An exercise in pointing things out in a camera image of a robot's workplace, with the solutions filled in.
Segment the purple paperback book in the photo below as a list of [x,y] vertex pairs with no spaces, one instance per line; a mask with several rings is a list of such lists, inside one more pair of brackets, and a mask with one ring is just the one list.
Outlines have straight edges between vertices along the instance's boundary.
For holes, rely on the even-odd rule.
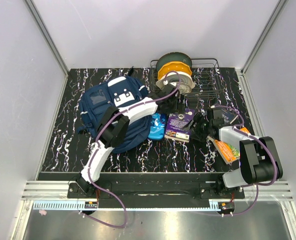
[[190,141],[189,123],[193,120],[194,110],[186,108],[184,113],[171,113],[167,120],[164,137],[188,143]]

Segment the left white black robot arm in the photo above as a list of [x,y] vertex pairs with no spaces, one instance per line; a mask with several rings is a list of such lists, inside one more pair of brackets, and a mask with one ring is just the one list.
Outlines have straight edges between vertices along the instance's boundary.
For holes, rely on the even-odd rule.
[[95,194],[95,182],[102,167],[115,148],[122,152],[130,150],[143,141],[140,133],[147,128],[145,118],[161,112],[163,114],[182,110],[178,106],[180,84],[169,83],[158,92],[136,99],[132,92],[125,91],[111,100],[94,103],[93,98],[107,96],[107,89],[91,90],[82,97],[79,107],[83,121],[82,132],[95,138],[95,146],[86,166],[75,182],[78,192],[85,198]]

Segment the navy blue student backpack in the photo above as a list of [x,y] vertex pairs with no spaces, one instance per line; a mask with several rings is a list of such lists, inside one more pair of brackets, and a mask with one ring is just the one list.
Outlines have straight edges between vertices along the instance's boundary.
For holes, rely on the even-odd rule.
[[[99,123],[110,106],[127,107],[147,96],[146,86],[140,80],[128,75],[93,86],[84,92],[79,102],[83,125],[78,128],[78,133],[89,133],[95,138]],[[131,123],[124,142],[114,148],[112,153],[124,153],[145,141],[150,133],[150,122],[151,115],[148,115]]]

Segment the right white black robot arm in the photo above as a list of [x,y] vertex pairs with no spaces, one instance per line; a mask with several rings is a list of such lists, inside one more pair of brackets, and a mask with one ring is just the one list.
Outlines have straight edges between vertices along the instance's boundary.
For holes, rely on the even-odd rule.
[[215,185],[216,195],[226,198],[235,187],[269,186],[282,178],[283,168],[273,138],[246,133],[241,130],[241,124],[227,124],[222,108],[220,105],[212,106],[205,116],[198,112],[186,125],[192,139],[204,141],[211,137],[240,153],[239,168],[222,175],[221,182]]

